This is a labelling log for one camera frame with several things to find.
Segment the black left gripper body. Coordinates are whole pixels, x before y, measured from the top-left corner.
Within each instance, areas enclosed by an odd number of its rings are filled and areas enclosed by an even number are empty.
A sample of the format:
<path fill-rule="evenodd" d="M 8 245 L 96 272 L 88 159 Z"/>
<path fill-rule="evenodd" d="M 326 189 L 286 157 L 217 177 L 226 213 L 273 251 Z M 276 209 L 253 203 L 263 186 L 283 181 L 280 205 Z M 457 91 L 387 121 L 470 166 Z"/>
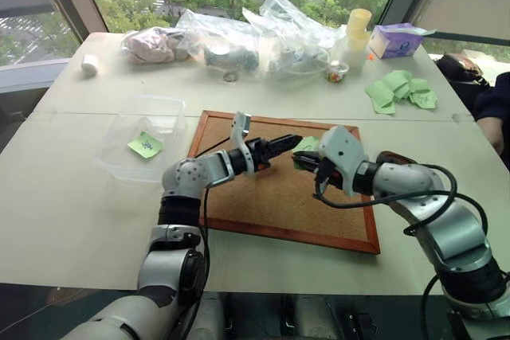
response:
<path fill-rule="evenodd" d="M 245 144 L 252 156 L 255 172 L 268 169 L 271 166 L 273 143 L 270 140 L 255 138 L 246 141 Z"/>

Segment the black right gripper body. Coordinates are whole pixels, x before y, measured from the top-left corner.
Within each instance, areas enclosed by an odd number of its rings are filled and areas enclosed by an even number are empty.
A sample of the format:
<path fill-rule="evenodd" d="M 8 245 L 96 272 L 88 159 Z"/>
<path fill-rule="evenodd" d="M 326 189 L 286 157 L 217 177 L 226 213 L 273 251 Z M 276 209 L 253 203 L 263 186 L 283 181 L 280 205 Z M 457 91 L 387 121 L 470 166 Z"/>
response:
<path fill-rule="evenodd" d="M 315 182 L 320 192 L 324 192 L 329 186 L 333 186 L 338 190 L 343 189 L 342 174 L 336 169 L 335 164 L 327 158 L 319 160 L 316 168 Z"/>

